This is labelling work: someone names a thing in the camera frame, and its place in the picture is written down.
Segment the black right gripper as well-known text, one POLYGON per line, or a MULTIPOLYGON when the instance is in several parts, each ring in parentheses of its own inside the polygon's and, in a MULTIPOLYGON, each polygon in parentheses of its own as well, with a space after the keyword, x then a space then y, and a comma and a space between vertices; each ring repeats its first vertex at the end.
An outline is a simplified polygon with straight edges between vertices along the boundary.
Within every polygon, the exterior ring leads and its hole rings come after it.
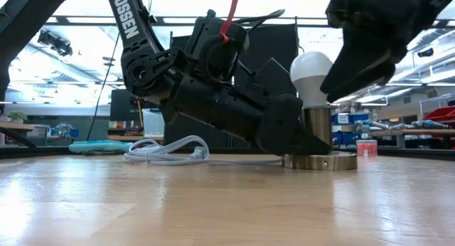
POLYGON ((330 0, 326 15, 329 26, 343 30, 343 47, 321 85, 332 103, 386 84, 408 44, 436 20, 439 0, 330 0))

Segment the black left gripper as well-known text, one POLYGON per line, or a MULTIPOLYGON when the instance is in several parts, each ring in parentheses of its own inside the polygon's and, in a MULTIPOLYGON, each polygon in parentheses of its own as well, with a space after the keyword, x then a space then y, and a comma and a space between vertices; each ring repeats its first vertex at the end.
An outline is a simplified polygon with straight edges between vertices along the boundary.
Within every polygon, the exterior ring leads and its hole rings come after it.
POLYGON ((171 48, 162 58, 167 69, 160 79, 171 85, 159 102, 164 121, 170 123, 182 114, 277 156, 328 154, 330 146, 299 121, 303 107, 299 98, 269 97, 257 84, 233 85, 240 55, 248 48, 249 30, 232 22, 229 41, 223 44, 219 31, 225 20, 209 9, 196 19, 186 47, 171 48))

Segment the brushed metal lamp socket base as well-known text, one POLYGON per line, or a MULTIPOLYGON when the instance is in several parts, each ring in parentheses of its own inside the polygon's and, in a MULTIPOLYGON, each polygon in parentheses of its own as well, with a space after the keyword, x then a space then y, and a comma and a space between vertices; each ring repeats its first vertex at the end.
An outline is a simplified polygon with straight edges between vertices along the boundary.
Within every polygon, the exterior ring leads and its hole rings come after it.
POLYGON ((326 155, 295 156, 284 155, 282 166, 287 169, 319 171, 347 171, 358 168, 357 155, 333 151, 331 108, 328 106, 309 107, 302 111, 302 123, 311 133, 330 146, 326 155))

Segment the white lightbulb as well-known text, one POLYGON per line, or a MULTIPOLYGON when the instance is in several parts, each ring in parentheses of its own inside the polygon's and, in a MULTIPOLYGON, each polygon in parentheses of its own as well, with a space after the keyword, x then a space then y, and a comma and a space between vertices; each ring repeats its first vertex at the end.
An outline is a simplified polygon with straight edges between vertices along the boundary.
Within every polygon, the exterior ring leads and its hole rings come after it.
POLYGON ((332 65, 330 59, 318 51, 303 53, 293 60, 290 77, 305 109, 328 105, 320 87, 332 65))

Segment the black metal pole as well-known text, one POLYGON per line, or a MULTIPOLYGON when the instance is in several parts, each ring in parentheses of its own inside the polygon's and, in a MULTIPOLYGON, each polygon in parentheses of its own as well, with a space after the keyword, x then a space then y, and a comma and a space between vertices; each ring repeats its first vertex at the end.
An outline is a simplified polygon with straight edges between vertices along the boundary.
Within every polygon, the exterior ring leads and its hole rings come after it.
POLYGON ((295 41, 296 41, 296 55, 295 57, 298 57, 300 54, 301 50, 304 50, 299 41, 299 25, 298 25, 298 17, 294 17, 294 32, 295 32, 295 41))

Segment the small pink container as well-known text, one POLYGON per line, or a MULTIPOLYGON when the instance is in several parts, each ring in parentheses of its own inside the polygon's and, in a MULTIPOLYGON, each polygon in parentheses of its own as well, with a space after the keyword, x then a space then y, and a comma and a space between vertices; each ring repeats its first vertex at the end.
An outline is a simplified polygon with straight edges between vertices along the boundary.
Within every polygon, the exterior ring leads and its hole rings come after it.
POLYGON ((375 139, 360 139, 356 141, 358 156, 377 156, 378 142, 375 139))

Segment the long wooden workbench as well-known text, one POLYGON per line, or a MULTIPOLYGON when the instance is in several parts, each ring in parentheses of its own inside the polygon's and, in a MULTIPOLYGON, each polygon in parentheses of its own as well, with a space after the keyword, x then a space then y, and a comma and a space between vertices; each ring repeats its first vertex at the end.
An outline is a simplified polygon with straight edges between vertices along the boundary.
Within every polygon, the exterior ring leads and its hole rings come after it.
POLYGON ((446 149, 451 148, 451 138, 455 137, 455 129, 388 129, 376 132, 369 132, 371 137, 395 136, 397 147, 405 148, 405 135, 432 135, 441 137, 446 149))

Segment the red storage bin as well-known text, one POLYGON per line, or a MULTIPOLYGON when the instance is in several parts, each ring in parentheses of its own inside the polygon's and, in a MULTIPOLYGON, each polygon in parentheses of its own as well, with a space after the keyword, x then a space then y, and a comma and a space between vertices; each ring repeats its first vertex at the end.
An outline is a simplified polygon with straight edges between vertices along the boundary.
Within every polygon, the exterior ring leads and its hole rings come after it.
POLYGON ((455 106, 441 107, 424 116, 424 120, 433 122, 451 123, 455 122, 455 106))

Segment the red zip tie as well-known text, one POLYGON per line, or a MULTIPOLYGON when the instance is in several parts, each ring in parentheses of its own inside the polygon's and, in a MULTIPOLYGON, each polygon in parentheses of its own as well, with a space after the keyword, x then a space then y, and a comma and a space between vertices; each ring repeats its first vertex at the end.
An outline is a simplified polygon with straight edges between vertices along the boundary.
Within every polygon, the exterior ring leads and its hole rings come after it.
POLYGON ((236 9, 237 9, 237 4, 238 4, 238 0, 232 0, 231 1, 230 10, 229 10, 229 13, 227 15, 227 18, 226 18, 225 22, 222 24, 222 26, 220 28, 219 34, 221 36, 223 44, 226 44, 229 41, 229 38, 228 38, 228 35, 227 35, 227 31, 228 31, 229 27, 231 26, 232 20, 233 20, 233 18, 235 16, 235 12, 236 12, 236 9))

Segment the translucent plastic bin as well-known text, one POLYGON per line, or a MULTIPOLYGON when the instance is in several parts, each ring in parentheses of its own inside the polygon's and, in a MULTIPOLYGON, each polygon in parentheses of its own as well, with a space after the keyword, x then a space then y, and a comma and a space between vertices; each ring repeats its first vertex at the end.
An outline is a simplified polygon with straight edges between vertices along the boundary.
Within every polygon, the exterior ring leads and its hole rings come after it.
POLYGON ((141 111, 144 123, 144 136, 163 136, 165 122, 161 111, 154 108, 142 109, 141 111))

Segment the black monitor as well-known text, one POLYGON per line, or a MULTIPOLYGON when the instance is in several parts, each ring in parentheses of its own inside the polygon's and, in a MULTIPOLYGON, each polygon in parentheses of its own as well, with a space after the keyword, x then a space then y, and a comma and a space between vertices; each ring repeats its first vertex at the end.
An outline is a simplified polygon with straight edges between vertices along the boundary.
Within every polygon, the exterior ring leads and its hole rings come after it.
POLYGON ((128 90, 113 90, 110 102, 111 121, 139 121, 139 110, 160 112, 159 106, 132 95, 128 90))

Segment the small blue box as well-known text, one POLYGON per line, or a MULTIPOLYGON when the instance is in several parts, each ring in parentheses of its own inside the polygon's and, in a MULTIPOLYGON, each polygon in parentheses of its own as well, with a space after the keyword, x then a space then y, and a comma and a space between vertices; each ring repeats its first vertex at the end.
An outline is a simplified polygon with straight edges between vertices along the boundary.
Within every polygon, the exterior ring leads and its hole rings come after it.
POLYGON ((62 128, 50 128, 48 130, 48 137, 56 136, 61 138, 79 137, 78 129, 62 129, 62 128))

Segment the small green potted plant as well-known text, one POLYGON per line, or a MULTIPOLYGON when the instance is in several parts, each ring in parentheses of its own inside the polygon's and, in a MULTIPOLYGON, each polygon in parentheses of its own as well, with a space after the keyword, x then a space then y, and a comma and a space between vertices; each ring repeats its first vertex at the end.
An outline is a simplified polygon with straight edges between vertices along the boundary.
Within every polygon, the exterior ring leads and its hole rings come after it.
POLYGON ((7 117, 10 119, 10 122, 19 124, 23 124, 28 119, 27 115, 22 111, 10 111, 7 117))

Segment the wooden workbench with black legs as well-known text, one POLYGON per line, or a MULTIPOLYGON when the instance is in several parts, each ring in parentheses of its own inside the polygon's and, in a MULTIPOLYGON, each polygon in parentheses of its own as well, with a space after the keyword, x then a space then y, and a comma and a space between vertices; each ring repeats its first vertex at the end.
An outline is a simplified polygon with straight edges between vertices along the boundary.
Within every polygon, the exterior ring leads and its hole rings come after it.
POLYGON ((35 149, 38 146, 29 140, 29 132, 32 138, 42 138, 44 139, 44 143, 47 143, 48 126, 46 125, 0 122, 1 134, 11 137, 13 140, 30 149, 35 149))

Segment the black aluminium frame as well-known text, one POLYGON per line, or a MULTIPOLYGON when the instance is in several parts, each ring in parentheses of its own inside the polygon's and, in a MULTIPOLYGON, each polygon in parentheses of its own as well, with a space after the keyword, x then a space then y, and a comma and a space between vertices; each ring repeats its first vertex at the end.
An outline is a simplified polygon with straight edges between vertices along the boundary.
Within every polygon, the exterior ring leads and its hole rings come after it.
MULTIPOLYGON (((214 148, 210 152, 212 154, 264 154, 264 152, 257 149, 214 148)), ((74 153, 70 152, 67 146, 39 146, 34 149, 25 146, 0 148, 0 159, 65 155, 74 155, 74 153)), ((455 150, 378 148, 378 156, 455 161, 455 150)))

